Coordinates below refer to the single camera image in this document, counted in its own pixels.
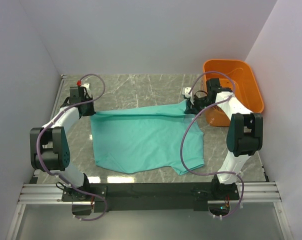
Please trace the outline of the teal t shirt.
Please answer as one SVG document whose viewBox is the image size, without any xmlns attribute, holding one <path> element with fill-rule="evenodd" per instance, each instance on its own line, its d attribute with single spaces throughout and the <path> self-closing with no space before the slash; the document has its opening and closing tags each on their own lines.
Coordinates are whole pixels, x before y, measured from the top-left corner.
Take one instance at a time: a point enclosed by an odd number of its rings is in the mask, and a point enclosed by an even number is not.
<svg viewBox="0 0 302 240">
<path fill-rule="evenodd" d="M 186 106 L 97 112 L 90 118 L 95 164 L 124 174 L 171 167 L 178 175 L 204 166 L 204 133 Z"/>
</svg>

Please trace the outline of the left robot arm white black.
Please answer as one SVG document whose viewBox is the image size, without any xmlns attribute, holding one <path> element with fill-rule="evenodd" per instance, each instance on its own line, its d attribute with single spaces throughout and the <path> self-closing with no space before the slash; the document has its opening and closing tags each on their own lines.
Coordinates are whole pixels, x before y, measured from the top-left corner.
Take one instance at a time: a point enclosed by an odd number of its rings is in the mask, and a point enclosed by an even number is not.
<svg viewBox="0 0 302 240">
<path fill-rule="evenodd" d="M 63 190 L 65 195 L 79 201 L 90 198 L 91 188 L 88 177 L 71 163 L 67 132 L 80 118 L 94 115 L 95 109 L 92 102 L 72 107 L 69 110 L 67 108 L 92 99 L 88 83 L 71 87 L 69 96 L 57 113 L 61 117 L 58 120 L 53 118 L 42 127 L 32 128 L 29 134 L 31 166 L 35 170 L 45 171 L 37 153 L 37 139 L 40 132 L 43 132 L 39 142 L 44 165 L 52 174 L 57 174 L 58 178 L 67 181 L 65 184 L 57 182 L 56 187 Z"/>
</svg>

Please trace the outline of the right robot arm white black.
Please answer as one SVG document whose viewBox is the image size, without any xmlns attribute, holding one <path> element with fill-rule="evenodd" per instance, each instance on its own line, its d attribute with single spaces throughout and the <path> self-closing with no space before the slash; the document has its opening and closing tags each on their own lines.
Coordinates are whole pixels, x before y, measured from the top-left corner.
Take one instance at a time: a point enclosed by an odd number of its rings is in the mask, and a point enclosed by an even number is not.
<svg viewBox="0 0 302 240">
<path fill-rule="evenodd" d="M 219 78 L 206 82 L 206 96 L 198 97 L 191 87 L 184 87 L 186 114 L 199 114 L 210 107 L 219 107 L 230 120 L 226 136 L 228 153 L 211 181 L 210 193 L 221 200 L 235 189 L 237 175 L 246 161 L 263 145 L 263 116 L 246 108 L 230 87 L 221 86 Z"/>
</svg>

